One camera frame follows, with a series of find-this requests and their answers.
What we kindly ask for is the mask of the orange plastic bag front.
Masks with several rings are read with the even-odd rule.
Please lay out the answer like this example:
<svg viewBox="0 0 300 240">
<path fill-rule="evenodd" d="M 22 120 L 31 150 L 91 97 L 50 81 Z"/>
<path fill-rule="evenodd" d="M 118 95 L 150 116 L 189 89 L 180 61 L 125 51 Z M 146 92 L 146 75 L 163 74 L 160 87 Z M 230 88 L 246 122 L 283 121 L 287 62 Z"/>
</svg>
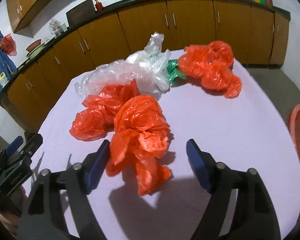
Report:
<svg viewBox="0 0 300 240">
<path fill-rule="evenodd" d="M 172 172 L 159 162 L 169 147 L 170 126 L 154 97 L 143 94 L 129 99 L 114 119 L 110 159 L 106 174 L 113 177 L 133 168 L 138 194 L 151 194 L 168 181 Z"/>
</svg>

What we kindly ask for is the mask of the glass jar on counter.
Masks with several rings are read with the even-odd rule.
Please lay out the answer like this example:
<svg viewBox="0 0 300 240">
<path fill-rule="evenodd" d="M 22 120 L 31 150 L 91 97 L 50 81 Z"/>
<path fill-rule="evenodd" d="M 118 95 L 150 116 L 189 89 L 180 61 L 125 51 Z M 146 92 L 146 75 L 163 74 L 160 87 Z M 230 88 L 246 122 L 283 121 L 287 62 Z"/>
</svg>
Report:
<svg viewBox="0 0 300 240">
<path fill-rule="evenodd" d="M 65 33 L 68 30 L 64 23 L 61 23 L 54 18 L 51 19 L 49 23 L 49 29 L 51 34 L 53 34 L 55 38 L 61 36 L 63 33 Z"/>
</svg>

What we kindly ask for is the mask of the clear crinkled plastic bag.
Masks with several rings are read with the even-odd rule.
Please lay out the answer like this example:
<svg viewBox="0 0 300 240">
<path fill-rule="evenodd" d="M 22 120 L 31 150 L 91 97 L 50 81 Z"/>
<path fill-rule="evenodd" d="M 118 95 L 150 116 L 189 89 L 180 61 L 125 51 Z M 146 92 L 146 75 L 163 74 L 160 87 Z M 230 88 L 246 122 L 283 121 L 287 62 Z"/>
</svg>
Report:
<svg viewBox="0 0 300 240">
<path fill-rule="evenodd" d="M 133 80 L 136 81 L 140 92 L 148 92 L 153 88 L 148 70 L 138 64 L 119 60 L 98 66 L 90 74 L 83 76 L 81 81 L 75 83 L 75 91 L 86 98 L 89 95 L 99 94 L 103 87 L 128 85 Z"/>
</svg>

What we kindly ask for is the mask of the dark cutting board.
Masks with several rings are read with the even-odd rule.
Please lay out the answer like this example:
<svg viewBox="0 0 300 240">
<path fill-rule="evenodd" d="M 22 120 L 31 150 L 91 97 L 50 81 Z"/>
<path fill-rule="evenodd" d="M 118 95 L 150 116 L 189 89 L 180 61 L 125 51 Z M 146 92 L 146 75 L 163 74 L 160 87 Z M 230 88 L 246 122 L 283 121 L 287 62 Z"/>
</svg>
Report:
<svg viewBox="0 0 300 240">
<path fill-rule="evenodd" d="M 96 14 L 93 0 L 85 0 L 84 2 L 73 7 L 66 12 L 66 18 L 70 28 L 86 21 Z"/>
</svg>

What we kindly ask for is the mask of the orange plastic bag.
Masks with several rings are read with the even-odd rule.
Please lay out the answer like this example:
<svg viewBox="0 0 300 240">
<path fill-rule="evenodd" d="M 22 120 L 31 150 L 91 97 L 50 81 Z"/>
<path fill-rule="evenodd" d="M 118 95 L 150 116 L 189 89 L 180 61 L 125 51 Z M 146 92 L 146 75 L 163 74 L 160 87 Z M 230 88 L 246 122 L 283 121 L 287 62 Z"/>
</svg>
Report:
<svg viewBox="0 0 300 240">
<path fill-rule="evenodd" d="M 135 80 L 127 85 L 109 85 L 97 95 L 89 95 L 82 102 L 85 109 L 76 114 L 69 133 L 81 141 L 105 137 L 114 126 L 114 118 L 131 98 L 140 95 Z"/>
<path fill-rule="evenodd" d="M 129 99 L 114 119 L 110 159 L 106 174 L 113 177 L 133 168 L 138 194 L 151 194 L 168 181 L 172 172 L 159 162 L 169 147 L 170 126 L 154 97 L 143 94 Z"/>
<path fill-rule="evenodd" d="M 229 99 L 239 96 L 242 81 L 232 72 L 235 58 L 228 43 L 192 44 L 184 52 L 178 59 L 178 68 L 184 75 L 198 79 L 201 87 L 210 92 Z"/>
</svg>

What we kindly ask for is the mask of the red bag hanging on wall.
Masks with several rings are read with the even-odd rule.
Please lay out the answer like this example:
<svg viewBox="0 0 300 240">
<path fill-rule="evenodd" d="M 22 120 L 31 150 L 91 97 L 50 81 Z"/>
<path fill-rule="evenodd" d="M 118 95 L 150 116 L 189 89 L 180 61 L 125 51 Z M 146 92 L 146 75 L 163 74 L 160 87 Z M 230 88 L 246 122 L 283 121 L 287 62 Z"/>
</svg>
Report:
<svg viewBox="0 0 300 240">
<path fill-rule="evenodd" d="M 8 56 L 17 55 L 17 46 L 11 34 L 4 36 L 0 40 L 0 49 Z"/>
</svg>

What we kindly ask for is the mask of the white translucent plastic bag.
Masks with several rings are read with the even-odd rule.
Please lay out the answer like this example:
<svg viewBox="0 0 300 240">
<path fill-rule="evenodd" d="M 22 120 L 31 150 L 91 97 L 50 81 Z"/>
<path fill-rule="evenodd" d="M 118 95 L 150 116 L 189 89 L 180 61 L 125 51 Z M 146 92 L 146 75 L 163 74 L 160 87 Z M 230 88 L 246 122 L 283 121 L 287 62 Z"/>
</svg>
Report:
<svg viewBox="0 0 300 240">
<path fill-rule="evenodd" d="M 171 51 L 166 49 L 162 52 L 164 38 L 164 34 L 155 32 L 143 50 L 126 58 L 128 63 L 137 64 L 150 75 L 151 82 L 159 93 L 166 93 L 170 88 L 166 65 L 171 57 Z"/>
</svg>

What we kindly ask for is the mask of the yellow blue card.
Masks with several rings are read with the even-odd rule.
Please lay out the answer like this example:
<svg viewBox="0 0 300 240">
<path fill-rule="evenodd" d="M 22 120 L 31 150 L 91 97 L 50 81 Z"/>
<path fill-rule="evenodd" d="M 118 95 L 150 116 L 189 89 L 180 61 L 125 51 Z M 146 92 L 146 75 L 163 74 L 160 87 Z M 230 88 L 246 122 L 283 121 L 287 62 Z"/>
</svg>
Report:
<svg viewBox="0 0 300 240">
<path fill-rule="evenodd" d="M 9 82 L 9 79 L 7 78 L 6 74 L 4 72 L 0 73 L 0 85 L 2 88 L 4 88 Z"/>
</svg>

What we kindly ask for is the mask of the dark green plastic bag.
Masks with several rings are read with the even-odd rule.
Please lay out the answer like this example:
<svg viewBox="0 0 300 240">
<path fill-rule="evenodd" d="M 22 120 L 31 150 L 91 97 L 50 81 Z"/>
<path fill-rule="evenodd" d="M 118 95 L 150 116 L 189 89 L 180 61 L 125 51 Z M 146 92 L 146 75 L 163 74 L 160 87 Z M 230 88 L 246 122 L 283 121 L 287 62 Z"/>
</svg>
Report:
<svg viewBox="0 0 300 240">
<path fill-rule="evenodd" d="M 170 84 L 174 83 L 175 79 L 183 79 L 186 80 L 186 75 L 183 74 L 178 68 L 178 60 L 168 60 L 166 65 L 166 70 L 169 74 L 168 81 Z"/>
</svg>

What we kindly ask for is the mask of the stacked bowls on counter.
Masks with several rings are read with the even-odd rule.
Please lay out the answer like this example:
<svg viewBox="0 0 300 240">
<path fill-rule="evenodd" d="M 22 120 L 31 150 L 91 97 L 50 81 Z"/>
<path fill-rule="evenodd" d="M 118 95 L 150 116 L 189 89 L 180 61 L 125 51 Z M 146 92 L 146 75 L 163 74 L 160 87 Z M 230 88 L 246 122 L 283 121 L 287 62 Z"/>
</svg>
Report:
<svg viewBox="0 0 300 240">
<path fill-rule="evenodd" d="M 41 39 L 36 40 L 26 48 L 26 51 L 28 52 L 26 57 L 29 60 L 34 59 L 44 49 L 44 47 L 45 43 L 42 42 Z"/>
</svg>

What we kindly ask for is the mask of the red bottle on counter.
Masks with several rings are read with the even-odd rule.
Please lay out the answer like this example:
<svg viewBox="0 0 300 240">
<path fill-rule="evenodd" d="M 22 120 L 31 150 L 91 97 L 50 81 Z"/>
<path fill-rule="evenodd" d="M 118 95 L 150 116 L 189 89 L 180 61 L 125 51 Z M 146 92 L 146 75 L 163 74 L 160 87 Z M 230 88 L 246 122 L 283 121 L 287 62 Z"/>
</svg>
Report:
<svg viewBox="0 0 300 240">
<path fill-rule="evenodd" d="M 99 0 L 95 0 L 95 7 L 98 12 L 101 12 L 104 10 L 104 6 Z"/>
</svg>

